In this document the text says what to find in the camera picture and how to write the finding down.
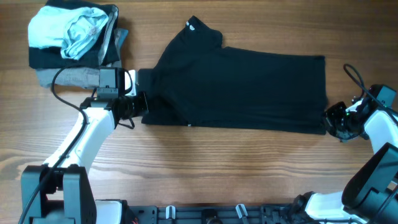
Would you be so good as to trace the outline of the black t-shirt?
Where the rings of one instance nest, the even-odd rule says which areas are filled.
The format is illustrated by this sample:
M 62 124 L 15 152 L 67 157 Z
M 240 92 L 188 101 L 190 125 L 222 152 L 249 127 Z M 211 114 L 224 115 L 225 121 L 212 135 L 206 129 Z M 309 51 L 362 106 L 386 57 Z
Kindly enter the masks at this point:
M 225 47 L 222 33 L 191 17 L 146 76 L 151 125 L 268 129 L 324 135 L 322 55 Z

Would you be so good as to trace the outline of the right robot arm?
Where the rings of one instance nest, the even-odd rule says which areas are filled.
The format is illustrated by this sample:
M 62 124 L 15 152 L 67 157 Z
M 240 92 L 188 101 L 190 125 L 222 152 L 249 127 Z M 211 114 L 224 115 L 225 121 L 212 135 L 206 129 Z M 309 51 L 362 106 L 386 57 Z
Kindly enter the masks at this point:
M 340 141 L 368 139 L 373 156 L 333 194 L 309 192 L 290 206 L 288 223 L 397 223 L 397 113 L 391 106 L 396 91 L 372 85 L 364 98 L 347 107 L 339 102 L 323 114 L 330 135 Z

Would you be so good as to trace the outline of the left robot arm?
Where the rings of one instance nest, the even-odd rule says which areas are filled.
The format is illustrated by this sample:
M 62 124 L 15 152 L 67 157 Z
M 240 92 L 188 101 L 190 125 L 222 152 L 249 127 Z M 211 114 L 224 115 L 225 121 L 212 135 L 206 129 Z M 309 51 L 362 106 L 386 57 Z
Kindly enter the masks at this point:
M 123 120 L 147 112 L 136 71 L 99 70 L 99 85 L 78 110 L 78 119 L 59 148 L 40 166 L 21 175 L 19 223 L 138 223 L 126 200 L 96 200 L 88 173 L 106 138 Z

